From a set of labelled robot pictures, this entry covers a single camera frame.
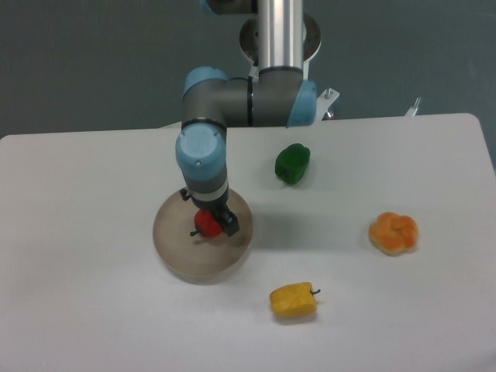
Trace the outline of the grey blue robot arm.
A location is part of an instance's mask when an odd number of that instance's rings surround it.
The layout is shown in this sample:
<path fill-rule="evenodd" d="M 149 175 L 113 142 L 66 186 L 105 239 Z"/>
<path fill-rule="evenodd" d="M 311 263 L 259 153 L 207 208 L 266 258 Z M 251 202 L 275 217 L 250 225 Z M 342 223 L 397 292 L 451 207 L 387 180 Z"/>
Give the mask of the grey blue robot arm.
<path fill-rule="evenodd" d="M 230 79 L 198 67 L 185 79 L 181 132 L 175 155 L 186 187 L 184 200 L 212 214 L 227 236 L 239 231 L 229 210 L 227 129 L 235 126 L 309 126 L 317 91 L 304 75 L 304 12 L 301 1 L 204 1 L 210 13 L 257 17 L 258 77 Z"/>

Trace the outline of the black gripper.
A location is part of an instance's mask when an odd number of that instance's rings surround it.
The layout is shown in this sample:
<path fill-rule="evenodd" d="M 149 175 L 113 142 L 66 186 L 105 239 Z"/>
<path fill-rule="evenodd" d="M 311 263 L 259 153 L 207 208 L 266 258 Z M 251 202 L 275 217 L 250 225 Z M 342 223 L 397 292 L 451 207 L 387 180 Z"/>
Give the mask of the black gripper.
<path fill-rule="evenodd" d="M 206 194 L 194 193 L 189 188 L 182 188 L 180 194 L 184 201 L 191 200 L 197 208 L 217 215 L 217 221 L 227 236 L 233 236 L 239 232 L 238 218 L 227 205 L 229 189 L 226 189 L 218 198 L 208 197 L 207 200 L 200 199 L 200 197 L 205 198 Z"/>

